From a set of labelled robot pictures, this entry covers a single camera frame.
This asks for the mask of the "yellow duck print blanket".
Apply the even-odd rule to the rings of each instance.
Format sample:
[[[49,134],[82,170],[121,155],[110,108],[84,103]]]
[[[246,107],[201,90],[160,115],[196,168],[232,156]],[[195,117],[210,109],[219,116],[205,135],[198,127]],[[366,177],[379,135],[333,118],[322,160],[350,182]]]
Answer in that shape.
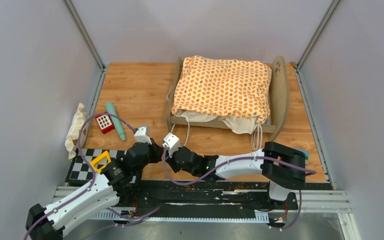
[[[171,114],[189,123],[222,121],[236,134],[252,134],[270,115],[272,69],[260,61],[186,57]]]

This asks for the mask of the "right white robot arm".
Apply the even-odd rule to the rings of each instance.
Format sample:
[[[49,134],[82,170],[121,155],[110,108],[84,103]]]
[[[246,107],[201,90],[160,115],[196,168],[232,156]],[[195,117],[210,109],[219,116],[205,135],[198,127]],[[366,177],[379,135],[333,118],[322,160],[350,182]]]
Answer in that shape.
[[[221,181],[244,175],[268,178],[265,201],[272,209],[281,207],[291,190],[303,189],[306,177],[316,173],[306,167],[307,157],[304,152],[274,141],[268,141],[263,148],[240,155],[199,155],[181,146],[180,139],[168,133],[162,147],[165,166],[170,166],[175,173],[184,171],[197,178],[187,182],[187,185],[201,180]]]

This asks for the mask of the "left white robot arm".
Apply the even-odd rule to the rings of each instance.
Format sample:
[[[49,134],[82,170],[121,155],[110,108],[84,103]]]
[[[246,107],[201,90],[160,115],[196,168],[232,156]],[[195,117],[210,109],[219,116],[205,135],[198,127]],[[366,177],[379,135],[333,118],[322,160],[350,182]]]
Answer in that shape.
[[[119,204],[129,206],[132,190],[141,180],[143,168],[161,161],[163,148],[149,136],[147,125],[134,129],[136,142],[127,151],[102,152],[86,163],[92,179],[74,192],[46,206],[29,209],[25,239],[62,240],[93,215]]]

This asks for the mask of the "wooden pet bed frame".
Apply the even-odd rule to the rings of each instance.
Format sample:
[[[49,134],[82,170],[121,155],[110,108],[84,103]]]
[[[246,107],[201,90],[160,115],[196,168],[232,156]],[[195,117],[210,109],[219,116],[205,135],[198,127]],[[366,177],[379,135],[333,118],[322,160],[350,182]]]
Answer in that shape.
[[[167,94],[167,108],[165,120],[168,130],[171,130],[174,125],[187,125],[185,118],[174,116],[171,113],[171,107],[174,100],[174,91],[180,80],[184,59],[179,57],[175,65],[174,77],[171,88]],[[262,132],[268,135],[270,141],[275,141],[282,131],[289,112],[290,107],[290,85],[287,73],[287,65],[285,58],[281,55],[275,57],[271,64],[272,77],[268,90],[270,117],[269,123],[262,125]]]

